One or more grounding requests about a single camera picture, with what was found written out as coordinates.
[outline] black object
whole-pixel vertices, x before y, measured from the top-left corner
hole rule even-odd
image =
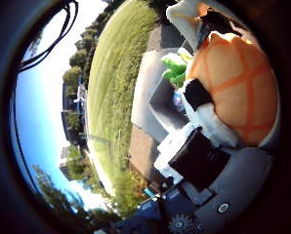
[[[198,79],[194,79],[187,84],[184,95],[194,111],[200,105],[213,101],[210,94]]]
[[[198,33],[197,49],[201,46],[202,42],[212,31],[218,31],[222,34],[230,32],[234,33],[235,35],[242,36],[241,33],[235,31],[231,27],[230,23],[233,22],[233,24],[237,25],[238,27],[244,28],[241,24],[219,12],[214,11],[211,8],[207,10],[207,14],[205,16],[200,18],[202,20],[202,26]]]
[[[214,148],[196,129],[168,164],[201,191],[214,181],[228,160],[227,153]]]

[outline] black strap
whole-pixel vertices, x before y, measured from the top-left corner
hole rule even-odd
[[[194,79],[187,84],[184,95],[187,102],[192,106],[194,111],[200,105],[213,101],[210,94],[205,90],[198,79]]]

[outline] stuffed toy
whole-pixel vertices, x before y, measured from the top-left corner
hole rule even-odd
[[[206,128],[209,125],[212,132],[209,138],[218,129],[220,141],[230,137],[230,146],[235,146],[237,137],[244,146],[258,147],[270,133],[278,107],[276,81],[269,61],[258,46],[229,27],[216,30],[215,25],[211,33],[199,41],[196,28],[201,18],[198,14],[203,12],[205,18],[207,8],[203,5],[203,11],[196,9],[187,10],[186,5],[181,3],[167,11],[168,19],[185,35],[195,53],[187,63],[185,75],[185,64],[182,63],[181,69],[176,69],[178,73],[172,74],[169,70],[164,76],[175,81],[177,87],[183,85],[184,101],[190,106],[186,108],[188,117],[191,116],[190,121],[193,112],[200,116],[204,111],[211,116],[202,118]],[[195,88],[188,88],[192,81]],[[205,100],[192,107],[192,100],[189,99],[198,103],[200,98]],[[215,124],[206,123],[208,118],[213,119]]]

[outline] metal part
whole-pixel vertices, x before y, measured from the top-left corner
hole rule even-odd
[[[220,207],[218,207],[219,214],[225,213],[229,209],[230,204],[229,203],[222,203]]]
[[[186,214],[176,214],[169,222],[168,229],[173,234],[196,233],[196,223],[192,217]]]

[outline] green fabric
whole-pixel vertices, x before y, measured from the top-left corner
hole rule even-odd
[[[166,65],[162,77],[168,79],[178,88],[182,87],[185,82],[187,63],[178,54],[173,53],[162,57],[161,61]]]

